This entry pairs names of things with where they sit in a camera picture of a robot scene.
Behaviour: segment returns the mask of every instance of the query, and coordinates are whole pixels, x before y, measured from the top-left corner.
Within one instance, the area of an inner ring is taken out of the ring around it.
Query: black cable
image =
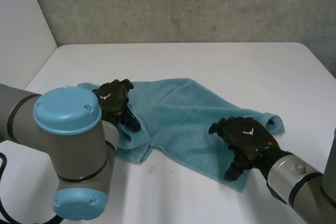
[[[1,182],[1,179],[2,179],[2,175],[4,174],[4,171],[5,171],[5,168],[6,168],[6,165],[7,165],[7,157],[5,154],[1,153],[0,152],[0,158],[2,159],[2,163],[1,163],[1,166],[0,166],[0,182]],[[9,222],[6,222],[4,220],[0,220],[0,223],[1,224],[22,224],[16,220],[14,220],[8,213],[7,211],[5,210],[4,206],[2,205],[2,202],[1,202],[1,197],[0,197],[0,213],[3,215],[3,217],[9,221]],[[48,220],[47,222],[43,223],[43,224],[60,224],[61,222],[63,221],[63,218],[59,217],[59,216],[54,216],[52,219]]]

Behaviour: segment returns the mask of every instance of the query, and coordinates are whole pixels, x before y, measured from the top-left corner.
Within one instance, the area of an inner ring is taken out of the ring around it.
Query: table surface
[[[301,44],[67,45],[54,52],[27,90],[44,93],[124,78],[191,78],[241,108],[278,114],[286,127],[276,137],[282,149],[324,171],[336,127],[336,80]],[[48,156],[9,141],[0,151],[8,157],[1,184],[5,208],[23,223],[48,220],[58,184]],[[304,222],[271,196],[257,170],[238,193],[154,151],[142,165],[116,160],[107,208],[89,223]]]

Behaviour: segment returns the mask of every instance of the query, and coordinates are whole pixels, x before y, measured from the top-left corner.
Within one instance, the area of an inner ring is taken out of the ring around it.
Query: light blue towel
[[[133,82],[129,108],[141,123],[139,132],[120,126],[117,155],[132,163],[144,162],[153,148],[177,163],[237,191],[242,191],[248,176],[244,172],[232,183],[223,179],[234,154],[216,134],[209,135],[212,123],[231,116],[252,117],[271,134],[285,132],[277,115],[240,109],[190,79]],[[79,84],[90,90],[98,86]]]

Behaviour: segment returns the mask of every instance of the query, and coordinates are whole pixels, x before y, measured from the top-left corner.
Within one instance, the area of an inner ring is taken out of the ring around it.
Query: blue end cap
[[[77,135],[94,128],[101,119],[96,95],[80,87],[51,90],[41,95],[34,106],[35,122],[57,135]]]
[[[67,188],[55,193],[53,210],[68,220],[92,220],[100,216],[109,200],[102,191],[91,188]]]

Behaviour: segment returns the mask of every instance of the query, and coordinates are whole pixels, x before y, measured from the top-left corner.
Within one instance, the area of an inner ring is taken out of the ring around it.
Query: black robotic glove
[[[211,125],[209,134],[215,132],[235,154],[224,174],[229,182],[237,180],[244,170],[259,168],[257,159],[265,149],[280,149],[274,137],[253,118],[222,118]]]
[[[118,128],[118,123],[125,124],[132,131],[139,131],[141,125],[128,108],[128,92],[133,84],[125,79],[114,80],[93,90],[101,107],[102,119]]]

